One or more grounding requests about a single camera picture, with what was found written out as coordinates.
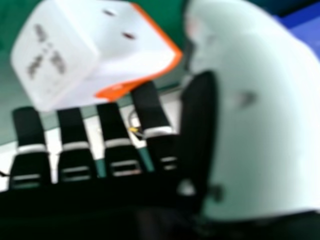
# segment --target orange edge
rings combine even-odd
[[[163,40],[170,46],[170,48],[174,51],[175,57],[173,58],[172,62],[160,72],[155,74],[151,74],[149,76],[128,80],[123,83],[117,83],[112,86],[106,87],[95,94],[97,98],[100,99],[108,99],[111,102],[116,101],[117,99],[123,97],[125,94],[130,92],[131,90],[135,89],[137,86],[152,81],[152,79],[158,78],[172,69],[174,69],[178,63],[180,62],[183,53],[177,47],[177,45],[168,37],[168,35],[158,26],[158,24],[136,3],[130,3],[133,8],[138,11],[142,17],[155,29],[155,31],[163,38]]]

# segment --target white and orange box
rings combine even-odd
[[[34,106],[47,112],[114,101],[181,57],[135,3],[44,0],[20,31],[11,64]]]

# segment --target blue object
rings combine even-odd
[[[285,16],[280,22],[309,45],[320,59],[320,2]]]

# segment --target green background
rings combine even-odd
[[[24,93],[9,62],[9,55],[14,41],[31,13],[40,0],[0,0],[0,145],[15,139],[11,120],[11,111],[18,107],[30,106],[31,103]],[[184,34],[182,28],[183,0],[135,0],[164,31],[183,48]],[[252,0],[272,14],[284,15],[314,0]],[[156,80],[159,89],[173,87],[183,74],[182,65],[171,74]],[[129,97],[119,101],[121,106],[131,102]],[[86,107],[82,110],[84,117],[93,116],[96,110]],[[57,118],[53,113],[42,114],[44,127],[51,129],[57,126]]]

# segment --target robotic hand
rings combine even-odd
[[[191,0],[185,23],[192,80],[182,95],[180,194],[216,224],[211,236],[218,225],[227,239],[319,239],[315,54],[243,0]]]

